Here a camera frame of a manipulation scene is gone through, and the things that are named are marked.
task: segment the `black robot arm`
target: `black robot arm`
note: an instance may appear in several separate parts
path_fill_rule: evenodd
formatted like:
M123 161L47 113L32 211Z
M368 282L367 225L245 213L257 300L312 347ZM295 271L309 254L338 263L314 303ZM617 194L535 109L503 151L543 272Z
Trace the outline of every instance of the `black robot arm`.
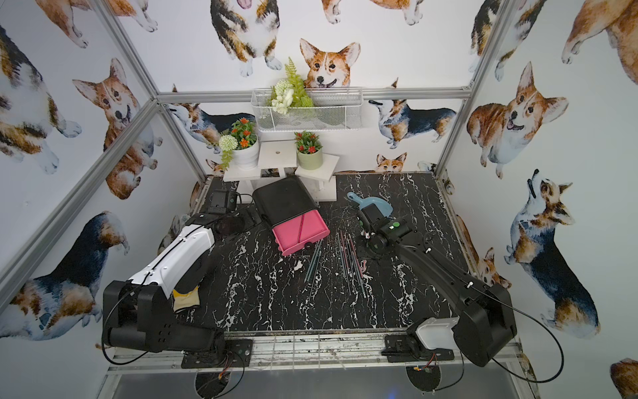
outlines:
M370 250L380 255L394 253L450 303L459 317L452 328L454 341L472 363L485 366L515 337L513 311L490 299L511 306L510 295L501 285L490 287L473 277L434 249L415 227L384 217L374 204L358 216Z

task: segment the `corgi illustration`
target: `corgi illustration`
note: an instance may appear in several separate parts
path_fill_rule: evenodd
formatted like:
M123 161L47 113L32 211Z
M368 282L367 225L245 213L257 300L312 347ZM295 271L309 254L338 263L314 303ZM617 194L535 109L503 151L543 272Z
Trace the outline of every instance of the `corgi illustration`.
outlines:
M16 336L32 341L66 334L77 322L86 327L100 321L95 301L108 259L108 249L128 241L122 223L104 211L89 220L73 246L48 275L28 280L0 315L0 338Z
M468 251L477 266L478 278L485 284L488 284L490 287L494 284L500 284L505 289L509 289L512 286L512 283L510 283L509 280L501 277L496 271L496 266L494 265L494 248L492 247L488 249L485 258L481 259L476 251L476 248L474 248L472 238L470 237L470 232L463 222L463 219L461 219L459 215L456 215L456 220L459 223L459 227L461 229L461 233L463 233L463 237L465 237L465 242L468 244Z
M381 154L376 156L376 169L373 170L343 170L339 173L399 173L403 170L403 163L408 157L408 153L403 153L393 160L384 157Z
M209 173L208 176L214 176L214 177L224 176L224 169L217 162L206 160L206 165L210 166L212 169L212 173Z
M614 363L609 374L622 399L638 398L638 361L626 358Z
M598 313L589 292L582 286L554 242L557 224L574 224L560 197L572 185L556 184L541 177L538 169L527 180L527 204L516 215L507 246L507 264L519 263L554 301L553 319L541 315L546 326L578 338L600 332Z
M99 83L73 80L78 91L89 101L104 110L108 120L107 135L104 140L104 151L124 131L133 116L140 109L133 93L126 85L124 68L117 58L111 60L110 75ZM133 190L140 185L139 176L146 166L157 167L157 160L152 159L154 146L160 146L161 137L155 137L150 128L146 128L135 144L117 163L107 176L108 188L120 199L127 199Z
M58 157L45 139L54 128L65 137L82 133L79 124L67 121L48 93L40 72L0 26L0 152L14 162L30 154L46 174L53 174Z
M477 107L470 116L467 130L472 142L483 149L480 164L496 164L496 175L503 178L503 165L511 162L530 143L543 123L549 123L567 110L565 97L545 98L534 85L531 62L527 64L516 91L508 104Z
M177 116L188 134L195 140L206 144L207 148L213 148L216 154L221 152L217 145L221 138L221 132L230 129L232 124L242 118L255 122L255 116L251 114L208 115L195 104L170 104L168 110Z
M299 47L310 67L306 87L350 87L350 68L361 54L359 43L351 43L339 52L325 52L300 39Z
M523 40L527 39L531 28L536 23L538 14L547 0L519 0L519 7L514 16L514 25L507 31L505 39L499 48L496 58L499 60L494 71L496 80L499 82L503 79L503 68L505 63L521 45ZM474 28L472 29L472 47L471 54L477 54L479 58L470 67L470 71L474 72L479 65L480 56L487 45L487 39L492 30L492 25L496 18L496 12L500 6L500 0L486 0L481 6L474 20Z
M397 87L399 79L391 85ZM399 142L423 133L434 131L438 142L448 134L454 125L451 123L456 112L449 108L411 109L408 100L369 100L379 109L379 131L386 136L390 148L394 149Z
M371 0L374 4L383 8L389 8L391 10L403 11L403 17L408 25L414 25L418 23L423 14L419 11L419 5L423 3L423 0ZM331 24L337 24L340 21L339 3L341 0L322 0L323 12L326 19Z
M253 58L264 57L272 70L280 70L275 58L279 31L277 0L211 0L212 25L231 59L241 63L243 77L253 74Z
M638 84L638 0L586 0L565 43L563 62L572 63L582 43L603 30L625 73Z
M158 23L153 21L146 10L148 0L107 0L111 9L118 17L133 17L141 27L149 32L155 32ZM57 25L73 43L85 49L88 42L82 38L82 32L73 22L73 7L86 11L91 9L87 0L36 0L44 14Z

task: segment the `green flower pot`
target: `green flower pot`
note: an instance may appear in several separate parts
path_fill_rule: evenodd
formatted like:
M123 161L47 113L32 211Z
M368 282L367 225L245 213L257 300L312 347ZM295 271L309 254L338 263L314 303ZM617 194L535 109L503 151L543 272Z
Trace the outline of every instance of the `green flower pot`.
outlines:
M323 165L323 148L314 154L302 154L297 151L299 167L306 170L319 169Z

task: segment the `black cable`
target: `black cable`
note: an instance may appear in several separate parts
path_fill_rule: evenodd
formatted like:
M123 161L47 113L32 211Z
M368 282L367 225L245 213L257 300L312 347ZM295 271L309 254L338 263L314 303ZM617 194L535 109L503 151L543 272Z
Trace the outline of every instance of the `black cable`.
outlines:
M554 334L553 334L553 333L549 330L549 328L545 327L545 326L543 325L543 323L541 323L540 321L538 321L538 320L537 320L537 319L535 319L534 317L532 317L532 316L528 315L527 313L523 312L522 310L518 310L517 308L511 307L510 305L508 305L508 304L506 304L506 303L503 303L503 302L499 301L498 299L496 299L496 298L494 298L494 297L491 297L491 296L489 296L489 295L485 294L485 293L484 293L484 292L482 292L481 290L478 290L477 288L475 288L473 285L470 285L470 287L471 287L471 288L473 288L475 291L479 292L480 294L482 294L482 295L484 295L484 296L488 297L489 299L492 299L493 301L496 301L496 302L500 303L501 305L506 306L506 307L508 307L508 308L512 309L513 311L515 311L515 312L519 312L521 315L527 316L527 317L529 317L530 319L534 320L534 321L535 321L535 322L536 322L539 326L543 327L543 328L544 328L544 329L545 329L545 330L546 330L546 331L547 331L547 332L548 332L548 333L552 336L552 338L554 338L554 341L556 341L556 344L558 345L558 350L560 351L560 368L558 369L558 372L557 372L556 374L554 374L554 376L553 376L553 377L548 378L548 379L546 379L546 380L534 381L534 380L530 380L530 379L527 379L527 378L525 378L525 377L522 377L522 376L520 376L520 375L518 375L518 374L515 374L515 373L511 372L510 370L508 370L508 368L507 368L507 367L503 366L501 363L497 362L497 360L496 360L496 359L493 359L493 358L492 358L492 360L494 361L494 363L496 363L497 365L501 366L501 367L503 368L503 370L505 370L505 371L506 371L506 372L508 372L509 374L512 374L514 377L517 377L517 378L519 378L519 379L521 379L521 380L523 380L523 381L533 382L533 383L535 383L535 384L544 384L544 383L546 383L546 382L550 382L550 381L553 381L553 380L557 379L557 378L558 378L558 376L560 375L560 373L562 373L562 372L563 372L563 367L565 366L565 353L563 352L563 347L560 345L560 342L558 341L558 339L556 338L556 336L555 336L555 335L554 335Z
M108 325L108 320L111 318L111 315L113 314L113 311L115 309L117 309L117 305L119 305L124 298L126 298L127 296L129 296L131 293L135 292L135 290L137 289L142 289L144 287L144 283L146 282L146 279L151 275L151 272L148 272L146 274L146 277L144 277L144 280L142 280L142 284L139 285L139 287L135 287L134 289L130 290L129 292L125 293L124 295L122 295L122 298L120 298L116 303L115 306L113 306L113 308L111 309L111 311L108 313L108 316L106 319L104 319L104 326L106 327ZM124 365L129 365L132 362L139 360L142 356L146 355L149 351L147 350L146 352L144 352L143 354L139 355L138 357L136 357L133 360L129 360L129 361L125 361L124 363L118 363L116 361L111 360L111 358L108 356L107 354L107 350L104 349L104 334L105 332L102 331L102 339L101 339L101 346L102 346L102 354L104 355L104 358L106 360L108 360L109 363L111 363L112 365L116 365L116 366L124 366Z
M222 393L221 395L215 396L215 399L217 399L217 398L221 398L222 396L224 396L224 395L227 395L227 394L231 393L233 389L237 388L237 386L239 385L239 383L241 382L241 380L244 378L244 374L246 373L246 364L244 363L244 360L241 358L241 356L240 356L240 355L238 355L237 353L235 353L235 351L234 351L234 350L231 350L230 352L231 352L233 355L237 356L237 358L238 358L239 360L241 360L241 377L239 377L239 381L237 381L237 383L235 384L235 386L234 386L234 387L230 388L228 391L226 391L226 392Z
M453 383L451 383L450 385L446 385L442 388L436 388L434 391L432 391L432 393L435 393L437 391L442 391L446 388L449 388L451 386L455 386L456 384L458 384L461 379L463 378L463 375L465 374L465 360L463 359L463 352L461 352L461 364L463 365L463 368L461 369L461 376L459 377L459 379L457 379L456 381L454 381Z

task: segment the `potted plant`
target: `potted plant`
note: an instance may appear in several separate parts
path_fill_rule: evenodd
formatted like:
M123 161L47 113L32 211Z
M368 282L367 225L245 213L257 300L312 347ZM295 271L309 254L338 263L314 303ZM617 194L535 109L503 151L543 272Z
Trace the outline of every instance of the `potted plant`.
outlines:
M319 142L319 136L304 130L302 133L295 133L295 141L299 167L306 170L319 169L323 165L323 146Z
M257 167L259 140L255 133L255 124L245 117L233 123L230 129L221 132L219 147L222 150L223 170L228 170L231 161L243 170Z

